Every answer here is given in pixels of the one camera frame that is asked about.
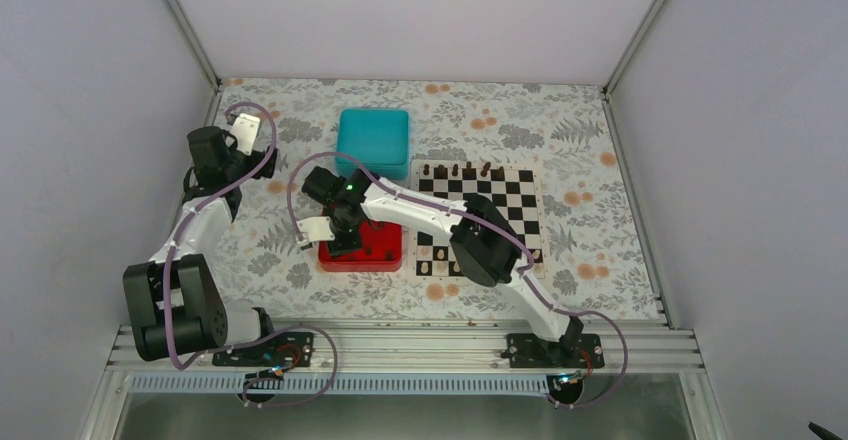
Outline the red plastic tray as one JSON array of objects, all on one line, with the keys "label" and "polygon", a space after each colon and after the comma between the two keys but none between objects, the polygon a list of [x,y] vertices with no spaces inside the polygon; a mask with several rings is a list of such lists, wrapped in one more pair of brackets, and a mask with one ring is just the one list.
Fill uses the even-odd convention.
[{"label": "red plastic tray", "polygon": [[330,242],[319,244],[318,264],[327,272],[395,272],[402,265],[403,228],[362,216],[358,226],[360,248],[335,255]]}]

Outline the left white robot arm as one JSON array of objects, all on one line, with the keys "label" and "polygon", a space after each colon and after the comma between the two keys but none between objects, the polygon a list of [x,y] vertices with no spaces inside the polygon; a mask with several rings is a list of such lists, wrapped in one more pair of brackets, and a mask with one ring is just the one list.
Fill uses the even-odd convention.
[{"label": "left white robot arm", "polygon": [[144,361],[238,344],[255,365],[270,362],[278,337],[261,308],[227,305],[209,264],[242,200],[244,178],[270,178],[275,147],[255,149],[260,121],[242,115],[229,129],[191,131],[193,165],[183,182],[180,219],[166,243],[144,263],[131,265],[122,283],[136,351]]}]

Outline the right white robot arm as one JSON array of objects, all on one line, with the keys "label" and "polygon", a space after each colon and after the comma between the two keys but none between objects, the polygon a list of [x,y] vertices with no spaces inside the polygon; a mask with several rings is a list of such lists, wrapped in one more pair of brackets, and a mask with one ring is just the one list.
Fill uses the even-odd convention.
[{"label": "right white robot arm", "polygon": [[359,230],[368,222],[396,224],[446,241],[461,275],[494,289],[522,314],[549,364],[565,367],[578,357],[582,322],[555,306],[543,290],[533,254],[490,199],[479,194],[442,199],[367,169],[342,177],[323,167],[308,174],[302,191],[322,213],[293,222],[299,247],[324,242],[335,253],[350,253],[361,247]]}]

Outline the teal plastic box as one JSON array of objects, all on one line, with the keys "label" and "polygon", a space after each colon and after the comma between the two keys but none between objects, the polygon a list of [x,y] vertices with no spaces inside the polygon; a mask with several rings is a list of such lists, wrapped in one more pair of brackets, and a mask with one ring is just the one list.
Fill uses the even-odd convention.
[{"label": "teal plastic box", "polygon": [[410,115],[400,109],[349,108],[341,112],[336,151],[372,173],[404,180],[409,172]]}]

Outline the black white chessboard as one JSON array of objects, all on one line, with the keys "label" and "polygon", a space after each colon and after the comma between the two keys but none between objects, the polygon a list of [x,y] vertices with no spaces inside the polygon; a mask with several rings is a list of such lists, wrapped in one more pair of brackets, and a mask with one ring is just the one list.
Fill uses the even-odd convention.
[{"label": "black white chessboard", "polygon": [[[529,249],[537,279],[548,276],[546,257],[549,254],[549,242],[544,231],[545,214],[540,194],[540,181],[536,171],[529,166],[516,164],[491,163],[490,178],[483,180],[479,172],[486,162],[471,162],[477,170],[475,180],[463,180],[462,169],[466,162],[450,160],[414,160],[411,163],[410,187],[421,193],[441,199],[464,200],[471,194],[479,194],[490,199],[501,215],[508,221],[519,240]],[[429,164],[431,177],[425,178],[422,169]],[[459,176],[453,177],[451,170],[459,165]],[[434,169],[444,165],[448,169],[446,180],[435,180]],[[505,180],[493,181],[491,172],[503,166]],[[454,252],[448,241],[435,240],[425,233],[410,230],[406,246],[406,269],[419,280],[458,280],[462,277]]]}]

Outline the floral patterned table mat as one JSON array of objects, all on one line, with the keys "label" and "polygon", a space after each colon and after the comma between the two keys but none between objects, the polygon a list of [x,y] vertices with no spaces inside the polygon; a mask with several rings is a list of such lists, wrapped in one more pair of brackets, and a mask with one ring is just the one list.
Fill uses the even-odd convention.
[{"label": "floral patterned table mat", "polygon": [[572,311],[658,321],[618,158],[593,86],[377,80],[227,79],[223,107],[262,105],[278,126],[275,176],[242,188],[236,221],[211,264],[227,302],[289,318],[514,319],[496,292],[464,279],[330,273],[299,249],[292,222],[318,207],[300,193],[314,166],[332,168],[340,114],[391,108],[410,115],[413,160],[529,166],[540,181],[549,242],[545,288]]}]

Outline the aluminium corner post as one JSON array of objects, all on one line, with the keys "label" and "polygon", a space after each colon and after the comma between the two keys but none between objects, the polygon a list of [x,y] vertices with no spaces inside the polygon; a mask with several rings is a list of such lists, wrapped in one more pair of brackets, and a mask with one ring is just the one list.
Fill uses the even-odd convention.
[{"label": "aluminium corner post", "polygon": [[217,89],[220,86],[220,78],[216,74],[180,0],[164,0],[164,2],[203,77],[213,89]]}]

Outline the aluminium mounting rail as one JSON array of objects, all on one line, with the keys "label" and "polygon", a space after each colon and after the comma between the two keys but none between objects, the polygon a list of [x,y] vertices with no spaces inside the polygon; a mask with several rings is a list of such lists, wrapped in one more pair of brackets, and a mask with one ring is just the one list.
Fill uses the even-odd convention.
[{"label": "aluminium mounting rail", "polygon": [[[316,325],[327,334],[314,339],[310,373],[505,373],[509,363],[500,354],[507,334],[529,329],[517,320],[327,320]],[[595,318],[585,320],[584,329],[601,340],[604,374],[621,367],[630,373],[693,373],[704,368],[690,330],[630,321],[613,329]]]}]

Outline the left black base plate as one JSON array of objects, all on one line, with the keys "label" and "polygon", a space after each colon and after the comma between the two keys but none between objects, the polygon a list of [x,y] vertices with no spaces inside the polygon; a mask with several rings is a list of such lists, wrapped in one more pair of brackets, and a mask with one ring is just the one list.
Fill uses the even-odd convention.
[{"label": "left black base plate", "polygon": [[216,353],[212,364],[216,367],[309,367],[314,334],[287,332],[254,347]]}]

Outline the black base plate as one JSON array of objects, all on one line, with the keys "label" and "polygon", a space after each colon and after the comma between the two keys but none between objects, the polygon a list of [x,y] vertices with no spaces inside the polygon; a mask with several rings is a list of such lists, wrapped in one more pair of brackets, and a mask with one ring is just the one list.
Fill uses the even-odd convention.
[{"label": "black base plate", "polygon": [[531,333],[506,336],[500,357],[513,369],[578,369],[604,368],[605,359],[600,337],[581,334],[569,347],[539,339]]},{"label": "black base plate", "polygon": [[314,334],[287,332],[254,347],[216,353],[212,364],[216,367],[309,367]]}]

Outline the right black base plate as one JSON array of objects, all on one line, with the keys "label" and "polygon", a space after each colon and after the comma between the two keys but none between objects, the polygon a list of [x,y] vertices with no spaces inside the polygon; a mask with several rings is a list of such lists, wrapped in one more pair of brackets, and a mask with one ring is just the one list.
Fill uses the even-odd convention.
[{"label": "right black base plate", "polygon": [[578,369],[604,368],[605,359],[600,337],[581,334],[569,347],[539,339],[531,333],[506,336],[500,357],[513,369]]}]

